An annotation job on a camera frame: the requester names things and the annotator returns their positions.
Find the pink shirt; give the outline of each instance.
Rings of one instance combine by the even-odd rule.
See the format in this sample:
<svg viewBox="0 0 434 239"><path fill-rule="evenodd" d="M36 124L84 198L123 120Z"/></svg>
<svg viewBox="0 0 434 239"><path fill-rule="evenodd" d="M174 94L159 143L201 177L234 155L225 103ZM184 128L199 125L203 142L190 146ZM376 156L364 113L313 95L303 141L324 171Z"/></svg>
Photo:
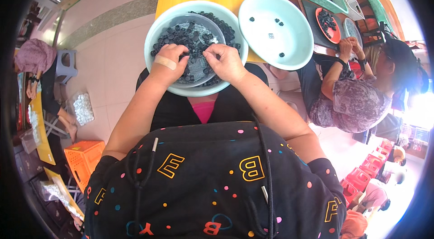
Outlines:
<svg viewBox="0 0 434 239"><path fill-rule="evenodd" d="M53 64L57 50L38 39L31 39L21 46L14 62L20 72L37 74L38 70L45 73Z"/></svg>
<svg viewBox="0 0 434 239"><path fill-rule="evenodd" d="M386 184L377 179L371 179L366 187L366 196L362 202L373 201L372 207L382 206L387 201Z"/></svg>

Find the drawstring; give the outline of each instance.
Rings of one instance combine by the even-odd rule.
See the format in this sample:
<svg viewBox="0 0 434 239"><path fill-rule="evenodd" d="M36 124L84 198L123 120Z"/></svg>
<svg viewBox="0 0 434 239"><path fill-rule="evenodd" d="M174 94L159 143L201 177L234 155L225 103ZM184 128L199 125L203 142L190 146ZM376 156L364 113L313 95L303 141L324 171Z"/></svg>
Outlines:
<svg viewBox="0 0 434 239"><path fill-rule="evenodd" d="M264 142L264 138L262 135L261 128L259 126L258 118L255 115L253 115L253 117L255 118L256 125L258 126L259 140L261 142L262 149L263 149L265 158L267 160L267 177L268 177L268 180L267 180L267 188L268 188L267 189L268 190L268 236L267 236L267 238L273 239L277 234L277 223L276 223L276 220L274 219L273 182L271 179L271 166L270 166L270 160L269 160L268 153L267 153L268 152L267 145ZM250 205L252 206L252 208L254 210L256 210L256 208L255 208L255 206L251 200L250 200ZM255 218L256 222L258 222L256 213L254 214L254 218Z"/></svg>
<svg viewBox="0 0 434 239"><path fill-rule="evenodd" d="M149 165L148 165L148 172L146 173L146 177L144 178L144 180L139 181L137 179L137 166L138 166L138 161L140 158L140 152L141 150L138 148L134 148L131 151L128 152L127 154L127 159L125 161L125 173L127 176L128 181L134 185L134 187L136 188L136 202L135 202L135 211L134 211L134 237L138 238L139 237L139 232L140 232L140 223L139 223L139 212L140 212L140 192L143 189L143 187L145 186L145 184L148 182L149 177L151 176L151 171L152 168L154 166L154 159L155 159L155 151L157 149L157 144L158 144L158 138L155 138L154 141L154 146L151 150L151 158L149 160ZM130 159L131 159L131 155L136 152L136 158L134 160L134 166L132 171L129 168L129 163L130 163Z"/></svg>

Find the red plastic stool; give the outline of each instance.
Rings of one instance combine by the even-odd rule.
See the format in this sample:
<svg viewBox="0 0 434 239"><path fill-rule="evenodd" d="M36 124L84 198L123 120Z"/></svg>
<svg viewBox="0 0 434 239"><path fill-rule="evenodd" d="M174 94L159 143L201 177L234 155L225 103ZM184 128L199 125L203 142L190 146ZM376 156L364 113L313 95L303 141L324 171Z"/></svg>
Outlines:
<svg viewBox="0 0 434 239"><path fill-rule="evenodd" d="M347 177L345 177L347 182L352 184L357 190L363 192L365 191L366 186L368 185L371 177L365 171L361 170L358 167L355 167L353 171L351 171Z"/></svg>
<svg viewBox="0 0 434 239"><path fill-rule="evenodd" d="M382 147L383 149L386 149L388 152L390 152L392 150L392 143L387 139L383 139L380 147Z"/></svg>
<svg viewBox="0 0 434 239"><path fill-rule="evenodd" d="M380 159L382 165L387 161L387 157L384 154L381 154L379 151L373 150L370 154Z"/></svg>
<svg viewBox="0 0 434 239"><path fill-rule="evenodd" d="M380 171L377 166L370 162L366 162L366 160L359 166L359 168L363 170L369 177L371 177L371 179L377 177L377 174Z"/></svg>
<svg viewBox="0 0 434 239"><path fill-rule="evenodd" d="M389 158L390 152L387 149L384 149L382 147L377 147L376 151L378 151L380 154L386 156L386 160Z"/></svg>
<svg viewBox="0 0 434 239"><path fill-rule="evenodd" d="M344 188L343 194L345 197L345 200L348 202L348 205L351 203L351 201L354 199L355 195L359 193L359 191L346 179L342 179L341 185Z"/></svg>
<svg viewBox="0 0 434 239"><path fill-rule="evenodd" d="M374 166L376 166L380 169L382 167L382 165L384 164L383 160L384 160L383 158L377 157L377 155L373 155L371 153L371 154L368 154L368 156L366 156L365 162L367 161L369 163L372 163Z"/></svg>

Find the gray plastic stool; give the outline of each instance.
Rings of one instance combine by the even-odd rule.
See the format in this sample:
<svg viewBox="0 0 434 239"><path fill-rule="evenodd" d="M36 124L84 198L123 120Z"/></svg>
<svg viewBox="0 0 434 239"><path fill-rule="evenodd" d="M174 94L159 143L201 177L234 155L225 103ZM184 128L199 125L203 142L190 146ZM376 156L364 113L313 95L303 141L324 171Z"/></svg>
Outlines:
<svg viewBox="0 0 434 239"><path fill-rule="evenodd" d="M58 50L57 51L57 64L56 64L56 78L59 76L65 76L61 84L66 84L71 77L77 76L78 70L74 68L76 50ZM62 63L62 56L69 54L69 66L65 66Z"/></svg>

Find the black pants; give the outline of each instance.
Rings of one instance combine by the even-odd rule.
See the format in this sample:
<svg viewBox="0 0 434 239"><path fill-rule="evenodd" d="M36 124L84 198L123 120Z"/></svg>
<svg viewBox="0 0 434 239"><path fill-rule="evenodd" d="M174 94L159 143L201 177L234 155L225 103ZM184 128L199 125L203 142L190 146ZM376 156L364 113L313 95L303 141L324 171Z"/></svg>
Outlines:
<svg viewBox="0 0 434 239"><path fill-rule="evenodd" d="M268 85L267 75L255 64L247 63L245 68L258 76ZM137 79L136 91L143 80L148 77L148 69L144 69ZM208 122L254 121L253 110L241 93L232 85L219 92L214 103L214 110ZM151 131L174 126L200 124L187 97L166 91L155 109L151 123Z"/></svg>
<svg viewBox="0 0 434 239"><path fill-rule="evenodd" d="M41 76L41 97L42 97L42 108L48 111L50 114L57 116L60 110L60 105L54 99L54 81L56 79L56 65L57 58L54 59L51 67Z"/></svg>
<svg viewBox="0 0 434 239"><path fill-rule="evenodd" d="M312 105L318 100L321 92L321 85L323 84L323 81L316 70L315 62L321 65L323 76L325 76L336 60L337 57L313 54L306 66L297 70L301 93L308 114L310 114Z"/></svg>

